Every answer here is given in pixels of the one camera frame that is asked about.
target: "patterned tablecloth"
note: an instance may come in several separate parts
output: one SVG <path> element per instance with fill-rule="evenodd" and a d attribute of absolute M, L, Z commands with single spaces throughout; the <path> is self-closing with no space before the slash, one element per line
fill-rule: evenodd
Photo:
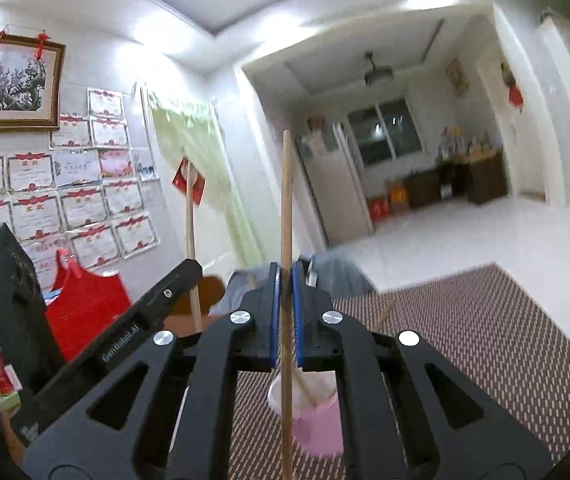
<path fill-rule="evenodd" d="M 348 298 L 335 308 L 381 332 L 420 333 L 454 365 L 536 434 L 558 462 L 570 449 L 570 342 L 511 277 L 487 266 L 385 294 Z M 276 372 L 239 375 L 229 477 L 276 480 L 280 420 L 267 406 Z M 342 479 L 340 457 L 318 459 L 295 446 L 295 478 Z"/>

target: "wall picture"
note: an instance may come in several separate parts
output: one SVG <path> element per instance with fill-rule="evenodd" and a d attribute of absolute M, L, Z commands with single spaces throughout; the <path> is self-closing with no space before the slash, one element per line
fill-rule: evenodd
<path fill-rule="evenodd" d="M 468 88 L 470 88 L 470 80 L 465 75 L 463 65 L 459 61 L 459 58 L 454 58 L 454 61 L 452 61 L 445 69 L 445 73 L 447 74 L 450 83 L 452 83 L 452 86 L 454 86 L 456 97 L 461 97 L 468 91 Z"/>
<path fill-rule="evenodd" d="M 60 43 L 44 41 L 41 44 L 37 38 L 22 36 L 2 37 L 0 132 L 58 129 L 64 57 L 65 45 Z"/>

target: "tree painting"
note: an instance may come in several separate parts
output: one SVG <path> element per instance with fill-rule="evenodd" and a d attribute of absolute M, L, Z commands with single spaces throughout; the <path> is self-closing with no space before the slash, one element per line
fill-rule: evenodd
<path fill-rule="evenodd" d="M 36 112 L 42 106 L 47 71 L 42 60 L 25 56 L 4 56 L 0 60 L 0 111 Z"/>

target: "window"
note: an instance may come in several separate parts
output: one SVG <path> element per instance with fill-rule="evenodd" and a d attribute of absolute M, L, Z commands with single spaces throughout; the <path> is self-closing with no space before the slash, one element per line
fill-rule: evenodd
<path fill-rule="evenodd" d="M 365 166 L 423 149 L 404 99 L 356 110 L 347 118 Z"/>

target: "white tile floor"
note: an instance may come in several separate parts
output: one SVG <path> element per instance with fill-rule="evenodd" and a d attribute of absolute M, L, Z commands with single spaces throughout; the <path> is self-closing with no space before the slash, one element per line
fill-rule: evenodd
<path fill-rule="evenodd" d="M 570 339 L 570 208 L 510 197 L 443 202 L 381 222 L 373 237 L 334 251 L 379 290 L 495 262 Z"/>

